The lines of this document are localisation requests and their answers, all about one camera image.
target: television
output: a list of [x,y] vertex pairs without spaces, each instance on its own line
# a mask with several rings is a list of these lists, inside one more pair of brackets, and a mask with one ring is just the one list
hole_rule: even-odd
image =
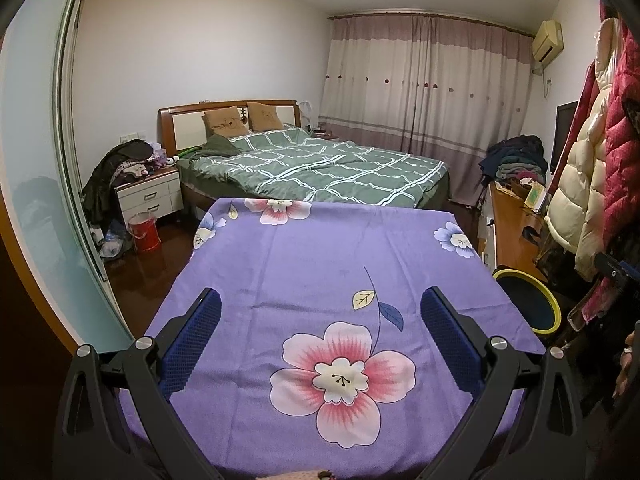
[[551,173],[556,171],[558,167],[558,161],[562,150],[564,150],[564,144],[566,138],[569,135],[569,129],[571,129],[571,123],[574,121],[575,109],[578,107],[578,101],[573,103],[567,103],[560,105],[556,110],[556,134],[554,136],[554,150],[551,154],[551,164],[549,164],[549,170]]

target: white puffer jacket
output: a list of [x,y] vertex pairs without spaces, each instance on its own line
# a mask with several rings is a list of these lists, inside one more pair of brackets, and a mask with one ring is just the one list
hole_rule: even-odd
[[595,75],[600,93],[569,151],[558,190],[545,217],[554,240],[575,253],[575,270],[589,282],[596,274],[593,259],[603,250],[604,133],[619,54],[619,23],[615,18],[608,18],[602,22],[596,36]]

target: green plaid duvet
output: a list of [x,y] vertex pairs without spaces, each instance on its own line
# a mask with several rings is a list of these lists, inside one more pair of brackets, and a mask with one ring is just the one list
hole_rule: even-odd
[[439,160],[329,142],[300,128],[229,140],[243,153],[204,156],[191,170],[266,198],[415,207],[447,173]]

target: double bed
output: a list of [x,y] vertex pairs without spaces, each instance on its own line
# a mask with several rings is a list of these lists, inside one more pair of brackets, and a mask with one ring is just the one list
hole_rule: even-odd
[[182,194],[206,211],[222,197],[274,198],[440,209],[449,197],[442,161],[331,142],[300,128],[295,101],[255,100],[274,106],[284,130],[252,131],[247,101],[201,102],[158,111],[167,156],[207,142],[203,114],[237,107],[249,134],[229,141],[241,153],[191,151],[177,162]]

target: red bucket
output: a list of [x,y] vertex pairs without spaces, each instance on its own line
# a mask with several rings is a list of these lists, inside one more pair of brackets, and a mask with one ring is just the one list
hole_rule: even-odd
[[156,229],[156,217],[149,212],[138,213],[129,219],[129,233],[137,253],[148,253],[160,247],[160,237]]

